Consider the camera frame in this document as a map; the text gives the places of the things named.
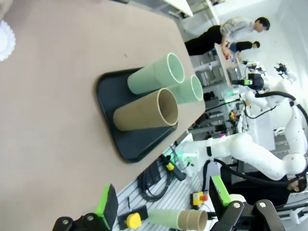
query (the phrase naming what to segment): man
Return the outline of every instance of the man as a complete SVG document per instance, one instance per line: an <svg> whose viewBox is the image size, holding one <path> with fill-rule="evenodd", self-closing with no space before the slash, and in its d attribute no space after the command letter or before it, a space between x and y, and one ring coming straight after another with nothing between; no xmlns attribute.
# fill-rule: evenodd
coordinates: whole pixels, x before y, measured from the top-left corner
<svg viewBox="0 0 308 231"><path fill-rule="evenodd" d="M247 49L256 49L260 47L260 43L258 41L255 41L254 43L246 41L246 42L234 42L229 44L229 50L233 53L240 53L241 51L247 50Z"/></svg>
<svg viewBox="0 0 308 231"><path fill-rule="evenodd" d="M246 175L256 177L263 180L273 181L266 177L261 172L248 172ZM284 176L281 182L291 180ZM229 194L240 194L250 205L254 205L258 200L270 200L274 206L285 205L291 193L300 193L307 187L307 179L300 178L299 180L289 184L286 187L267 186L256 184L248 180L240 181L232 185L226 185Z"/></svg>
<svg viewBox="0 0 308 231"><path fill-rule="evenodd" d="M198 38L185 42L185 46L189 55L201 55L212 50L215 43L220 43L223 54L228 56L230 52L226 47L227 42L233 43L250 35L253 31L262 32L269 28L270 22L264 17L254 22L243 17L235 17L221 26L212 26Z"/></svg>

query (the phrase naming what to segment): green cylinder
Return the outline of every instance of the green cylinder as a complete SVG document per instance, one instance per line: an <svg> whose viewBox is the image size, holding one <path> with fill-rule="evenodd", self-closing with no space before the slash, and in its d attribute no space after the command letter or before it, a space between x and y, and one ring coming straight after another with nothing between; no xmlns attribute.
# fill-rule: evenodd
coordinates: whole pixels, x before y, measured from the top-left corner
<svg viewBox="0 0 308 231"><path fill-rule="evenodd" d="M148 221L153 224L179 229L178 218L182 209L150 209Z"/></svg>
<svg viewBox="0 0 308 231"><path fill-rule="evenodd" d="M203 89L197 76L191 76L183 83L167 87L178 104L199 102L203 99Z"/></svg>
<svg viewBox="0 0 308 231"><path fill-rule="evenodd" d="M147 65L128 77L128 88L134 94L182 83L184 68L178 57L169 53L153 64Z"/></svg>

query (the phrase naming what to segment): black pants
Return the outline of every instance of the black pants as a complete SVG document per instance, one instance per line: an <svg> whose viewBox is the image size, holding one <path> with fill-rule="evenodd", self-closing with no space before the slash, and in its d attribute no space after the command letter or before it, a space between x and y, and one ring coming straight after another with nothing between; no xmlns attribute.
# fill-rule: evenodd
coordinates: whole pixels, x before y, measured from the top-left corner
<svg viewBox="0 0 308 231"><path fill-rule="evenodd" d="M214 44L221 43L222 35L220 33L220 25L212 26L207 32L185 42L189 55L201 55L214 48Z"/></svg>

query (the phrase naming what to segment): paper tube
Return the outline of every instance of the paper tube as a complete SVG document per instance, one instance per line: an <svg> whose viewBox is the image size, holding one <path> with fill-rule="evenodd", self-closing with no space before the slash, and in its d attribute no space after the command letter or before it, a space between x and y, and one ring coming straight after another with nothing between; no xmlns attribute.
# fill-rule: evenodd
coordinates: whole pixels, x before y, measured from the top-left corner
<svg viewBox="0 0 308 231"><path fill-rule="evenodd" d="M165 88L116 109L115 126L121 131L173 126L178 121L178 105Z"/></svg>
<svg viewBox="0 0 308 231"><path fill-rule="evenodd" d="M153 224L179 229L178 220L181 209L151 209L148 221Z"/></svg>
<svg viewBox="0 0 308 231"><path fill-rule="evenodd" d="M178 57L169 53L128 77L128 88L134 94L164 88L184 81L184 69Z"/></svg>
<svg viewBox="0 0 308 231"><path fill-rule="evenodd" d="M205 229L207 213L204 210L183 210L179 214L178 226L183 230Z"/></svg>
<svg viewBox="0 0 308 231"><path fill-rule="evenodd" d="M178 104L198 102L203 99L203 89L197 76L191 76L183 83L167 87L176 98Z"/></svg>

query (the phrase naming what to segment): white shirt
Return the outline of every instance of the white shirt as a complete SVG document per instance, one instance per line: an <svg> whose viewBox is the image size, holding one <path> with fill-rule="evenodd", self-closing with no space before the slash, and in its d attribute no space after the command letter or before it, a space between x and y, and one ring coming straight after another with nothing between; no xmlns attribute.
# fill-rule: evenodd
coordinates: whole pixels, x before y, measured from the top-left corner
<svg viewBox="0 0 308 231"><path fill-rule="evenodd" d="M255 23L244 17L235 17L220 26L222 35L228 37L228 42L236 42L252 34Z"/></svg>

